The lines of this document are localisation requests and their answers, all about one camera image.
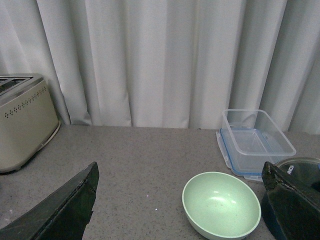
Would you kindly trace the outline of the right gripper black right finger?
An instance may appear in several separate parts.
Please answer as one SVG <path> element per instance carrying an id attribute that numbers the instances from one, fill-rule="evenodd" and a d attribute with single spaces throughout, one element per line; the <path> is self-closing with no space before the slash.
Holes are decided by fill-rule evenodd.
<path id="1" fill-rule="evenodd" d="M 271 162 L 262 169 L 262 218 L 277 240 L 320 238 L 320 192 Z"/>

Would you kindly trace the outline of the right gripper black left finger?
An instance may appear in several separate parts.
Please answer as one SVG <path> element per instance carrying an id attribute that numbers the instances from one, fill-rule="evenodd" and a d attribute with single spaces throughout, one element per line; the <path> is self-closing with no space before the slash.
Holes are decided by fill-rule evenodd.
<path id="1" fill-rule="evenodd" d="M 92 162 L 0 230 L 2 240 L 81 240 L 93 214 L 99 168 Z"/>

